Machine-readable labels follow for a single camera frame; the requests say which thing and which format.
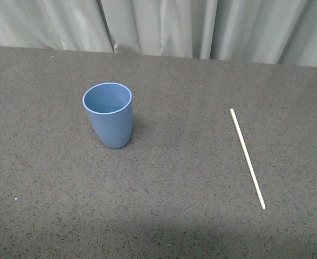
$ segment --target curtain fold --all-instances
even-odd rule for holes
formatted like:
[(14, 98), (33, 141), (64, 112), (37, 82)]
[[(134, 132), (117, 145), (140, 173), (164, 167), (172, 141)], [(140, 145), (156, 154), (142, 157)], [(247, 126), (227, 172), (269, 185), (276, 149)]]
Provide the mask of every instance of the curtain fold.
[(0, 45), (317, 66), (317, 0), (2, 0)]

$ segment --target stick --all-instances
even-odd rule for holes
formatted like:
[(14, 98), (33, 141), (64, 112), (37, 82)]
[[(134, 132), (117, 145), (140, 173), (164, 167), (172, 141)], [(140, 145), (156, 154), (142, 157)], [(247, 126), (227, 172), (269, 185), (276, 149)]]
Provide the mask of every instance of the stick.
[(261, 195), (261, 191), (259, 189), (257, 178), (256, 178), (256, 175), (254, 174), (254, 171), (253, 171), (253, 167), (252, 167), (252, 163), (251, 163), (251, 160), (250, 160), (250, 156), (249, 156), (249, 153), (247, 152), (247, 148), (246, 148), (245, 141), (244, 141), (243, 135), (242, 135), (240, 127), (239, 127), (238, 120), (236, 119), (235, 112), (234, 112), (233, 109), (230, 109), (230, 113), (232, 114), (233, 121), (234, 121), (234, 124), (235, 124), (235, 128), (236, 128), (236, 131), (238, 132), (239, 140), (240, 140), (241, 145), (243, 147), (243, 151), (244, 151), (244, 154), (245, 154), (245, 157), (246, 157), (246, 160), (247, 160), (247, 165), (249, 166), (249, 170), (250, 170), (251, 175), (252, 175), (254, 186), (256, 187), (256, 191), (257, 191), (257, 195), (258, 195), (260, 204), (261, 204), (262, 208), (265, 209), (266, 207), (265, 207), (265, 203), (264, 203), (264, 200), (263, 200), (263, 196)]

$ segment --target table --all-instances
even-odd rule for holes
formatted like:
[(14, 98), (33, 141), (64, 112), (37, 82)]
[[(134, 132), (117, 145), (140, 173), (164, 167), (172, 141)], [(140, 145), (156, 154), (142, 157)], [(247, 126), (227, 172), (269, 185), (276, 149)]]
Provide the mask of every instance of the table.
[[(82, 105), (106, 81), (122, 149)], [(317, 68), (0, 47), (0, 258), (35, 257), (317, 258)]]

